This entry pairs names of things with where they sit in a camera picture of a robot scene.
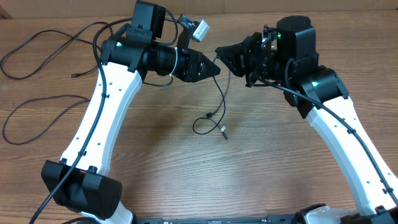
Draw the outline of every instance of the wall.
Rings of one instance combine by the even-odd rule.
[[[147,0],[174,14],[396,9],[398,0]],[[135,0],[0,0],[10,18],[128,16]]]

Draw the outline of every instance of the green led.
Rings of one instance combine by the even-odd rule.
[[[311,82],[312,86],[316,87],[319,83],[318,82]]]

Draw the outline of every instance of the cable connector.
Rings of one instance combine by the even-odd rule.
[[[228,136],[225,134],[225,130],[226,130],[226,126],[223,126],[222,128],[220,128],[220,131],[221,131],[221,133],[223,133],[225,140],[229,141]]]

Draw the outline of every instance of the wooden tabletop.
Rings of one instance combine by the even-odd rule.
[[[305,12],[317,31],[320,64],[334,68],[354,101],[358,116],[389,167],[398,171],[398,11]],[[241,42],[260,32],[265,23],[291,13],[193,16],[211,25],[205,41],[191,47],[209,58],[214,49]],[[0,56],[36,32],[59,29],[69,34],[94,21],[26,19],[0,21]],[[92,40],[100,26],[81,35]],[[172,39],[172,24],[164,41]],[[99,43],[107,38],[106,31]],[[5,70],[22,77],[68,38],[42,34],[12,55]],[[0,74],[0,123],[23,101],[53,95],[91,97],[96,73],[69,78],[94,65],[90,45],[74,42],[43,70],[25,80]],[[217,80],[226,88],[228,71],[221,62]],[[149,73],[147,82],[167,83]],[[354,208],[353,196],[337,163],[320,136],[299,112],[271,88],[246,88],[231,76],[226,97],[229,142],[219,131],[193,133],[193,121],[214,110],[221,97],[212,79],[198,83],[175,80],[168,88],[143,85],[131,103],[116,141],[110,177],[123,183],[122,202],[139,218],[261,217],[294,213],[326,203]],[[31,103],[10,119],[6,135],[12,141],[40,133],[76,99]],[[40,177],[46,160],[58,161],[76,133],[86,105],[72,109],[38,140],[13,146],[0,140],[0,223],[27,223],[48,195]],[[212,127],[202,123],[200,130]],[[37,223],[60,223],[78,214],[51,201]]]

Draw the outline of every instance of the cable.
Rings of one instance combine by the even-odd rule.
[[[319,107],[319,108],[324,109],[326,112],[330,113],[334,118],[336,118],[341,124],[343,124],[343,125],[347,128],[348,133],[353,134],[354,137],[355,137],[355,138],[358,140],[358,142],[361,144],[361,146],[363,147],[365,153],[368,155],[369,160],[371,161],[371,163],[372,163],[374,169],[376,170],[378,176],[380,177],[381,182],[382,182],[383,185],[385,186],[386,192],[388,192],[388,193],[390,194],[391,199],[394,201],[394,203],[395,203],[396,205],[398,205],[398,199],[397,199],[397,197],[395,196],[395,194],[393,193],[393,189],[392,189],[392,188],[390,187],[390,185],[387,183],[386,178],[383,176],[383,174],[382,174],[382,172],[381,172],[381,170],[380,170],[380,167],[378,166],[377,162],[374,160],[373,155],[371,154],[369,148],[367,147],[367,145],[365,144],[365,142],[362,140],[362,138],[358,135],[358,133],[355,131],[355,129],[353,129],[347,122],[345,122],[342,118],[340,118],[340,117],[339,117],[336,113],[334,113],[331,109],[329,109],[329,108],[327,108],[325,105],[323,105],[323,103],[319,103],[319,102],[317,102],[316,100],[311,99],[311,98],[309,98],[309,97],[307,97],[307,96],[305,96],[305,95],[303,95],[303,94],[300,94],[300,93],[297,93],[297,92],[295,92],[295,91],[293,91],[293,90],[290,90],[290,89],[288,89],[288,88],[284,88],[284,87],[282,87],[282,86],[276,85],[276,84],[271,83],[271,82],[269,82],[269,81],[267,81],[267,80],[262,80],[262,79],[259,78],[259,77],[256,77],[256,78],[257,78],[260,82],[265,83],[265,85],[256,85],[256,84],[254,84],[254,85],[252,85],[252,86],[272,86],[272,87],[274,87],[274,88],[276,88],[276,89],[289,92],[289,93],[291,93],[291,94],[293,94],[293,95],[296,95],[296,96],[298,96],[298,97],[300,97],[300,98],[302,98],[302,99],[304,99],[304,100],[307,100],[307,101],[313,103],[315,106],[317,106],[317,107]]]
[[[79,32],[78,32],[76,35],[74,35],[74,36],[69,35],[69,34],[66,34],[66,33],[64,33],[64,32],[62,32],[62,31],[59,31],[59,30],[42,30],[42,31],[36,33],[35,35],[33,35],[30,39],[28,39],[27,41],[25,41],[23,44],[21,44],[20,46],[18,46],[18,47],[15,48],[14,50],[8,52],[5,56],[3,56],[3,58],[0,60],[0,69],[1,69],[1,71],[5,74],[5,76],[7,76],[8,78],[14,79],[14,80],[23,80],[23,79],[25,79],[25,78],[29,78],[29,77],[31,77],[32,75],[36,74],[38,71],[40,71],[40,70],[50,61],[50,59],[51,59],[52,57],[54,57],[54,55],[55,55],[56,53],[58,53],[59,51],[61,51],[62,49],[64,49],[66,45],[68,45],[69,43],[73,42],[74,40],[78,40],[78,41],[81,41],[81,42],[83,42],[83,43],[92,45],[93,43],[91,43],[91,42],[89,42],[89,41],[86,41],[86,40],[79,39],[78,36],[79,36],[82,32],[84,32],[87,28],[89,28],[89,27],[91,27],[91,26],[93,26],[93,25],[96,25],[96,24],[106,24],[106,25],[107,25],[108,23],[106,23],[106,22],[94,22],[94,23],[89,24],[89,25],[87,25],[86,27],[84,27],[81,31],[79,31]],[[56,32],[56,33],[59,33],[59,34],[68,36],[68,37],[70,37],[70,39],[69,39],[68,41],[66,41],[64,44],[62,44],[57,50],[55,50],[54,52],[52,52],[52,53],[50,54],[50,56],[48,56],[48,57],[42,62],[42,64],[41,64],[38,68],[36,68],[32,73],[30,73],[30,74],[28,74],[28,75],[26,75],[26,76],[24,76],[24,77],[14,77],[14,76],[9,75],[8,73],[6,73],[6,71],[5,71],[4,68],[3,68],[3,64],[4,64],[4,62],[6,61],[6,59],[7,59],[9,56],[11,56],[13,53],[17,52],[19,49],[21,49],[21,48],[23,48],[25,45],[27,45],[31,40],[35,39],[38,35],[43,34],[43,33],[45,33],[45,32]],[[95,65],[95,66],[94,66],[92,69],[90,69],[89,71],[83,72],[83,73],[72,74],[71,77],[75,78],[75,77],[79,77],[79,76],[81,76],[81,75],[85,75],[85,74],[91,73],[92,71],[96,70],[97,67],[98,67],[98,66]]]
[[[163,84],[163,85],[160,85],[160,84],[153,84],[153,83],[147,83],[147,82],[142,82],[142,83],[143,83],[143,84],[146,84],[146,85],[156,86],[156,87],[169,87],[169,86],[173,83],[173,77],[171,77],[171,78],[172,78],[171,81],[169,81],[168,83]]]
[[[178,25],[177,25],[177,21],[174,18],[174,15],[172,14],[172,12],[170,12],[170,10],[166,9],[166,12],[169,14],[169,16],[171,17],[171,20],[169,18],[165,18],[165,21],[170,21],[170,22],[174,22],[175,25],[175,36],[174,36],[174,40],[170,43],[159,43],[159,45],[163,45],[163,46],[171,46],[175,43],[175,41],[177,40],[178,37]]]
[[[214,58],[213,63],[216,61],[216,59],[218,59],[218,56],[217,56],[217,55],[216,55],[216,57]],[[208,134],[208,133],[212,132],[212,131],[213,131],[214,129],[216,129],[216,128],[220,128],[220,131],[223,133],[224,138],[228,141],[228,137],[227,137],[227,135],[226,135],[225,132],[224,132],[225,129],[223,130],[223,128],[220,127],[220,123],[221,123],[221,121],[223,120],[224,115],[225,115],[225,110],[226,110],[226,106],[225,106],[225,95],[226,95],[227,92],[228,92],[230,76],[228,77],[228,86],[227,86],[227,89],[226,89],[226,91],[225,91],[225,95],[224,95],[223,91],[221,90],[220,86],[218,85],[218,83],[217,83],[217,81],[216,81],[216,78],[215,78],[214,76],[213,76],[213,80],[214,80],[214,82],[216,83],[216,86],[217,86],[218,90],[219,90],[220,93],[221,93],[221,97],[222,97],[221,104],[224,104],[223,115],[221,115],[221,118],[220,118],[220,120],[219,120],[218,122],[215,122],[215,121],[212,120],[212,118],[211,118],[211,117],[213,117],[213,115],[215,115],[215,114],[218,112],[218,110],[221,108],[221,104],[220,104],[220,106],[219,106],[213,113],[210,112],[210,113],[206,114],[206,116],[196,119],[196,120],[193,122],[193,124],[192,124],[192,131],[193,131],[194,133],[196,133],[196,134],[204,135],[204,134]],[[210,120],[210,121],[212,121],[213,123],[215,123],[215,126],[214,126],[213,128],[211,128],[209,131],[205,132],[205,133],[199,133],[198,131],[195,130],[195,124],[196,124],[199,120],[201,120],[201,119]]]
[[[97,66],[99,68],[100,74],[101,74],[101,78],[102,78],[102,82],[106,83],[106,77],[105,77],[105,73],[104,73],[104,69],[102,67],[100,58],[98,57],[98,52],[96,50],[96,43],[98,40],[98,37],[100,36],[100,34],[106,30],[107,28],[115,25],[115,24],[119,24],[122,22],[127,22],[127,21],[131,21],[131,17],[129,18],[125,18],[125,19],[120,19],[118,21],[114,21],[109,23],[108,25],[102,27],[94,36],[93,39],[93,52],[94,52],[94,57],[95,60],[97,62]],[[75,167],[77,166],[77,164],[79,163],[85,149],[87,148],[87,145],[94,133],[95,127],[98,124],[98,121],[100,120],[100,116],[105,104],[105,99],[106,99],[106,85],[102,85],[103,86],[103,91],[102,91],[102,97],[101,97],[101,103],[99,104],[99,108],[98,108],[98,112],[97,115],[94,119],[93,125],[87,135],[86,140],[83,143],[83,146],[80,149],[80,152],[78,153],[75,161],[73,162],[73,164],[70,166],[68,172],[62,177],[61,181],[57,184],[57,186],[51,191],[51,193],[49,194],[49,196],[47,196],[47,198],[43,201],[43,203],[40,205],[40,207],[36,210],[36,212],[33,214],[32,218],[30,219],[29,224],[33,224],[35,222],[35,220],[37,219],[37,217],[39,216],[39,214],[41,213],[41,211],[44,209],[44,207],[46,206],[46,204],[48,204],[48,202],[51,200],[51,198],[54,196],[54,194],[59,190],[59,188],[63,185],[63,183],[65,183],[65,181],[68,179],[69,175],[72,173],[72,171],[75,169]]]
[[[289,86],[289,79],[287,78],[287,71],[289,70],[289,65],[292,62],[294,62],[294,58],[289,58],[288,61],[286,62],[286,67],[285,67],[285,85],[288,89],[291,89],[291,87]]]
[[[62,223],[62,224],[72,224],[72,223],[80,222],[80,221],[92,221],[92,222],[94,222],[94,223],[99,223],[99,222],[97,222],[97,221],[95,220],[95,218],[91,218],[91,217],[79,217],[79,218],[74,218],[74,219],[72,219],[72,220],[69,220],[69,221],[67,221],[67,222],[64,222],[64,223]]]
[[[31,103],[31,102],[35,102],[35,101],[39,101],[39,100],[50,100],[50,99],[56,99],[56,98],[61,98],[61,97],[75,97],[75,98],[81,98],[83,99],[82,101],[79,101],[77,103],[72,104],[71,106],[69,106],[67,109],[65,109],[64,111],[62,111],[62,113],[60,113],[52,122],[49,126],[47,126],[44,131],[42,131],[40,134],[38,134],[36,137],[28,140],[28,141],[24,141],[24,142],[12,142],[10,140],[8,140],[8,138],[6,137],[6,125],[8,123],[8,120],[10,119],[10,117],[22,106],[24,106],[27,103]],[[50,97],[45,97],[45,98],[36,98],[36,99],[31,99],[31,100],[27,100],[23,103],[21,103],[19,106],[17,106],[7,117],[6,121],[4,122],[4,125],[2,127],[2,137],[4,138],[4,140],[6,142],[8,142],[9,144],[13,144],[16,146],[20,146],[23,144],[28,144],[32,141],[35,141],[36,139],[38,139],[39,137],[41,137],[58,119],[60,119],[62,117],[62,115],[64,115],[66,112],[68,112],[70,109],[81,105],[83,103],[89,102],[90,100],[83,97],[83,96],[77,96],[77,95],[60,95],[60,96],[50,96]]]

